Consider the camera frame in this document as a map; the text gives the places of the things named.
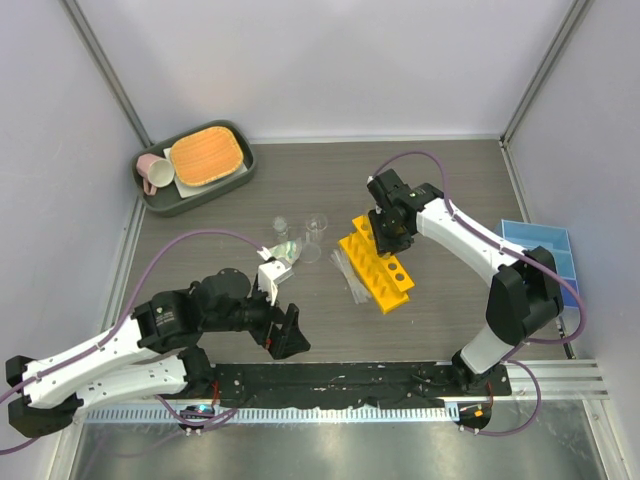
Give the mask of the yellow test tube rack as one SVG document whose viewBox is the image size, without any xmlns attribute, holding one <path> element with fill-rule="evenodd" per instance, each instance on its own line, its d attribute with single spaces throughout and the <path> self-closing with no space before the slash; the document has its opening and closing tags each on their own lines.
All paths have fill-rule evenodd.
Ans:
<svg viewBox="0 0 640 480">
<path fill-rule="evenodd" d="M 415 283 L 400 261 L 390 254 L 379 256 L 367 215 L 352 220 L 354 231 L 339 241 L 357 278 L 383 314 L 406 304 Z"/>
</svg>

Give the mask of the clear glass beaker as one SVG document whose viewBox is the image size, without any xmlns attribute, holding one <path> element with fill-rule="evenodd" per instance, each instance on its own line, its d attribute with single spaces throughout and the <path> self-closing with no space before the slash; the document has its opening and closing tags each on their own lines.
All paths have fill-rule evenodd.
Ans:
<svg viewBox="0 0 640 480">
<path fill-rule="evenodd" d="M 327 217 L 322 213 L 311 214 L 306 220 L 305 227 L 308 241 L 320 244 L 328 227 Z"/>
</svg>

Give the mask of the blue compartment box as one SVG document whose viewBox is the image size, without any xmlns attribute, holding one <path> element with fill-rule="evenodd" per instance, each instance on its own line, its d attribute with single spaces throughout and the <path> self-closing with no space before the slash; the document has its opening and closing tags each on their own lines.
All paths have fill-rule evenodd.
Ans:
<svg viewBox="0 0 640 480">
<path fill-rule="evenodd" d="M 578 302 L 571 293 L 579 294 L 579 286 L 568 231 L 564 228 L 502 219 L 494 229 L 501 238 L 533 250 L 543 247 L 549 251 L 555 262 L 564 307 L 578 309 Z"/>
</svg>

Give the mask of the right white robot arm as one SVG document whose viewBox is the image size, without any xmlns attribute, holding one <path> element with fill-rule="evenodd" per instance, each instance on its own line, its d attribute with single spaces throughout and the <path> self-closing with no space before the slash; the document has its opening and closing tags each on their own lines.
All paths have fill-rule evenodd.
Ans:
<svg viewBox="0 0 640 480">
<path fill-rule="evenodd" d="M 477 393 L 496 365 L 563 312 L 552 253 L 499 237 L 455 209 L 438 188 L 429 183 L 412 188 L 392 169 L 371 177 L 367 189 L 375 201 L 368 219 L 378 255 L 403 252 L 421 235 L 445 247 L 487 283 L 485 325 L 452 358 L 455 389 Z"/>
</svg>

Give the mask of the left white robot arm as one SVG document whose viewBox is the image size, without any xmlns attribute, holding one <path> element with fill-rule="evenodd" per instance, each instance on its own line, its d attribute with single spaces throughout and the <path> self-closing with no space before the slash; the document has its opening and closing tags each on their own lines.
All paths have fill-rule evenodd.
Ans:
<svg viewBox="0 0 640 480">
<path fill-rule="evenodd" d="M 188 288 L 158 293 L 112 327 L 70 350 L 5 363 L 18 398 L 11 427 L 32 439 L 58 432 L 82 413 L 108 403 L 165 395 L 205 397 L 215 371 L 198 342 L 205 333 L 248 332 L 275 360 L 309 350 L 299 309 L 281 309 L 273 292 L 227 268 Z"/>
</svg>

